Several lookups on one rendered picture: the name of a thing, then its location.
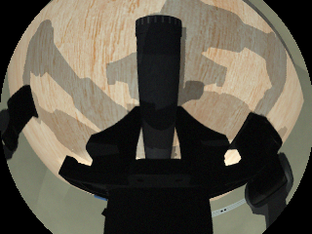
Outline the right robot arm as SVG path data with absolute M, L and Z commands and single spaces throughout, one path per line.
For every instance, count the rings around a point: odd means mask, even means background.
M 11 160 L 13 153 L 19 147 L 19 133 L 22 132 L 32 116 L 36 118 L 39 116 L 36 112 L 30 85 L 20 87 L 16 93 L 12 94 L 7 104 L 9 110 L 3 109 L 0 112 L 0 133 L 1 139 L 3 139 L 1 141 L 5 143 L 3 144 L 5 160 Z

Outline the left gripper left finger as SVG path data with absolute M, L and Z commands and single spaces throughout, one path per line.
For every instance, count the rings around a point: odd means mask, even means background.
M 122 120 L 90 136 L 86 151 L 93 159 L 91 169 L 97 172 L 127 172 L 130 163 L 137 158 L 140 130 L 140 108 L 136 105 Z

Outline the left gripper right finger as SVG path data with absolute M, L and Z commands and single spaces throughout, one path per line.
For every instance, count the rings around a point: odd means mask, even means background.
M 190 163 L 190 171 L 221 172 L 226 168 L 223 160 L 230 141 L 225 134 L 200 124 L 183 106 L 176 107 L 175 131 L 180 159 Z

